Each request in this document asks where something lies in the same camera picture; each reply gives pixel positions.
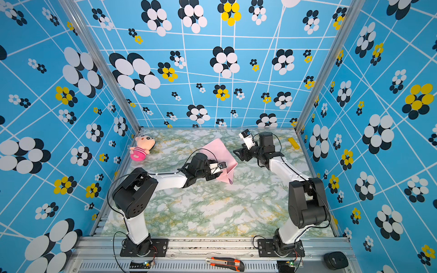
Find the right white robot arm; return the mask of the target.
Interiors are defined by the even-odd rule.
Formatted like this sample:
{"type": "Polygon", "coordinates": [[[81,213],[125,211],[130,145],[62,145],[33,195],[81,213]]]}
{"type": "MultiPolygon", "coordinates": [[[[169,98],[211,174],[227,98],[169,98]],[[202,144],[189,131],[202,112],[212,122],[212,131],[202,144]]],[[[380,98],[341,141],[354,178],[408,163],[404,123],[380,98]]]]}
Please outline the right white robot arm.
{"type": "Polygon", "coordinates": [[[274,145],[274,135],[271,132],[259,133],[258,141],[248,130],[239,137],[244,141],[242,148],[233,153],[241,161],[248,162],[257,159],[259,167],[265,167],[289,185],[288,213],[289,218],[283,226],[275,231],[273,243],[275,251],[285,256],[287,251],[294,249],[300,238],[311,228],[320,228],[323,222],[331,222],[327,198],[323,182],[311,178],[287,162],[281,151],[274,145]]]}

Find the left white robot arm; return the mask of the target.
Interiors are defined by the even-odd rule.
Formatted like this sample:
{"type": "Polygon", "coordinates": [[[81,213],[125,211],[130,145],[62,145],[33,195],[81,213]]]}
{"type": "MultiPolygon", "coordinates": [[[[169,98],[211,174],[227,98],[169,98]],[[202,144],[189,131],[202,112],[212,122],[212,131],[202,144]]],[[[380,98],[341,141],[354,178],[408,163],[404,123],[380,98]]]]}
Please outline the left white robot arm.
{"type": "Polygon", "coordinates": [[[198,152],[174,173],[151,174],[143,168],[136,168],[112,193],[112,199],[124,217],[127,238],[134,246],[150,241],[143,211],[158,191],[173,188],[188,188],[198,179],[207,181],[218,178],[227,168],[225,162],[209,159],[198,152]]]}

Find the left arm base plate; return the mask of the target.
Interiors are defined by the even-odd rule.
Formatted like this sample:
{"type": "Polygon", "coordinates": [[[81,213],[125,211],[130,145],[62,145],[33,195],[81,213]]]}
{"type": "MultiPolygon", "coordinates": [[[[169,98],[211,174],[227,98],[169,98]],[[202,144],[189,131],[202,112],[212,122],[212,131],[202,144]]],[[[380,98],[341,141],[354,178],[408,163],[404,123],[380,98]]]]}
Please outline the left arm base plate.
{"type": "Polygon", "coordinates": [[[169,239],[151,238],[148,236],[142,243],[136,245],[129,237],[122,242],[121,257],[165,257],[169,239]]]}

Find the purple wrapping paper sheet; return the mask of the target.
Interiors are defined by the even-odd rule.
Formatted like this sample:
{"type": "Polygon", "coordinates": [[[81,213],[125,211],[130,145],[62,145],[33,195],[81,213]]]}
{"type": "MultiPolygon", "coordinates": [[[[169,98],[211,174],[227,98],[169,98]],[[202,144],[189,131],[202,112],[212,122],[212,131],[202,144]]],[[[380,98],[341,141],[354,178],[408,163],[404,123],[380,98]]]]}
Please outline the purple wrapping paper sheet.
{"type": "Polygon", "coordinates": [[[218,162],[225,162],[226,169],[222,170],[222,173],[217,180],[224,183],[233,184],[234,171],[238,166],[238,163],[221,139],[218,138],[208,143],[201,149],[201,152],[206,154],[208,159],[214,159],[218,162]]]}

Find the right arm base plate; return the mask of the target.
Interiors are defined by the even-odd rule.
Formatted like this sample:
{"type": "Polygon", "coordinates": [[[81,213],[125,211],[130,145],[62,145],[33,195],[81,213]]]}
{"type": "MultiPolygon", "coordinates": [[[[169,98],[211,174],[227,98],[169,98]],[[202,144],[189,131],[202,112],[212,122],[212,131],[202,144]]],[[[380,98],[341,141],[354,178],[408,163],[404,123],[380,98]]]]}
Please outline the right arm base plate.
{"type": "Polygon", "coordinates": [[[306,256],[301,240],[284,244],[277,237],[273,239],[259,237],[255,238],[253,243],[260,258],[303,258],[306,256]]]}

